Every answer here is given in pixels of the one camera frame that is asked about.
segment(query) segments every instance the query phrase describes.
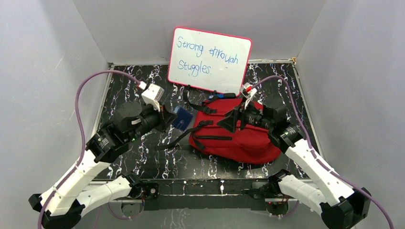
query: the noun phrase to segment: backpack buckle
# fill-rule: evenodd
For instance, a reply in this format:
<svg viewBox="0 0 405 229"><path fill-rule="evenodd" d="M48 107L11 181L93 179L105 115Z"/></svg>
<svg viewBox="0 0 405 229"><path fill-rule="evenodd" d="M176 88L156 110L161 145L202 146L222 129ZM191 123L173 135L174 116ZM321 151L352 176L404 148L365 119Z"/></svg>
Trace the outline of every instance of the backpack buckle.
<svg viewBox="0 0 405 229"><path fill-rule="evenodd" d="M206 114L214 114L214 113L216 113L216 109L211 109L211 108L209 108L207 106L204 106L202 108L202 112L204 112Z"/></svg>

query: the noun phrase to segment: white bracket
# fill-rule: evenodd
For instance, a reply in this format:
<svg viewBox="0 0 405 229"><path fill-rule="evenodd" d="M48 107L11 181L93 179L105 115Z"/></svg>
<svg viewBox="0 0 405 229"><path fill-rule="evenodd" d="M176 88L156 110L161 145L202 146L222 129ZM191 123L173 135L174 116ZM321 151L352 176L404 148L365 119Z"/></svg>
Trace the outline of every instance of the white bracket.
<svg viewBox="0 0 405 229"><path fill-rule="evenodd" d="M142 92L142 99L146 104L152 104L153 108L157 111L160 112L160 104L159 104L159 100L162 97L164 93L164 89L157 86L156 84L151 84L149 85L149 87Z"/></svg>
<svg viewBox="0 0 405 229"><path fill-rule="evenodd" d="M245 105L244 105L244 109L246 110L247 105L250 103L250 101L252 101L252 99L254 98L257 89L256 88L252 88L252 85L250 83L245 83L241 89L239 89L240 93L246 98L245 101Z"/></svg>

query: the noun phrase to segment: blue tag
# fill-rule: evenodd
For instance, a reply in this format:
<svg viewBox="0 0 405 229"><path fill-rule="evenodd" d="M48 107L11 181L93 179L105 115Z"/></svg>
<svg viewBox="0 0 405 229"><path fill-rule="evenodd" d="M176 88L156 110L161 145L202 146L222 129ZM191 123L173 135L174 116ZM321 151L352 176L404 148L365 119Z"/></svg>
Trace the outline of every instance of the blue tag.
<svg viewBox="0 0 405 229"><path fill-rule="evenodd" d="M173 127L182 131L186 130L192 121L192 114L180 105L174 109L174 112L177 114L177 118L172 123Z"/></svg>
<svg viewBox="0 0 405 229"><path fill-rule="evenodd" d="M208 99L214 98L214 96L217 96L220 99L235 99L236 94L235 93L224 93L224 94L213 94L208 97Z"/></svg>

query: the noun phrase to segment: white wall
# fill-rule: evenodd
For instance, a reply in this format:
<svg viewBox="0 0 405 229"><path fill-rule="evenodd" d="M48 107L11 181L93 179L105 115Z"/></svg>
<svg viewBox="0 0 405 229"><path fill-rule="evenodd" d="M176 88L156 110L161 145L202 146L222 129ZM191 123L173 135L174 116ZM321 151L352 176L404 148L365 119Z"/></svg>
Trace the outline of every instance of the white wall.
<svg viewBox="0 0 405 229"><path fill-rule="evenodd" d="M185 26L251 38L250 59L296 57L326 0L74 0L108 62L168 61Z"/></svg>
<svg viewBox="0 0 405 229"><path fill-rule="evenodd" d="M298 55L327 161L405 228L405 2L328 0ZM388 228L372 204L358 229Z"/></svg>
<svg viewBox="0 0 405 229"><path fill-rule="evenodd" d="M1 227L36 228L28 198L77 159L75 93L107 63L71 0L2 0L0 63ZM87 134L105 77L89 84L80 101Z"/></svg>

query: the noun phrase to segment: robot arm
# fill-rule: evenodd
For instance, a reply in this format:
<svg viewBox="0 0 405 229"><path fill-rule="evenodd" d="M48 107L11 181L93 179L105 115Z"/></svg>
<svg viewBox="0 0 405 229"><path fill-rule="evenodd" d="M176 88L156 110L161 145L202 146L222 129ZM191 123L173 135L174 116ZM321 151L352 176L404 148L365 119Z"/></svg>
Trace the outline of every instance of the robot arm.
<svg viewBox="0 0 405 229"><path fill-rule="evenodd" d="M330 229L349 229L367 216L370 200L331 174L334 169L318 155L313 157L300 126L287 121L285 106L263 107L258 110L250 101L256 89L247 83L241 88L241 103L225 115L218 125L236 131L240 121L242 130L247 124L269 130L270 141L286 156L294 160L312 179L314 188L295 178L286 170L269 178L269 183L258 190L273 195L285 194L296 198L321 215Z"/></svg>
<svg viewBox="0 0 405 229"><path fill-rule="evenodd" d="M42 194L33 194L29 203L36 211L45 207L42 226L46 229L72 228L89 211L111 200L130 196L139 197L142 182L136 174L121 175L114 181L89 191L83 189L101 171L108 168L120 155L129 150L129 144L152 129L165 131L176 119L175 113L159 103L163 89L141 82L139 87L144 104L126 102L119 107L111 122L106 123L86 144L80 164L77 161L62 178Z"/></svg>

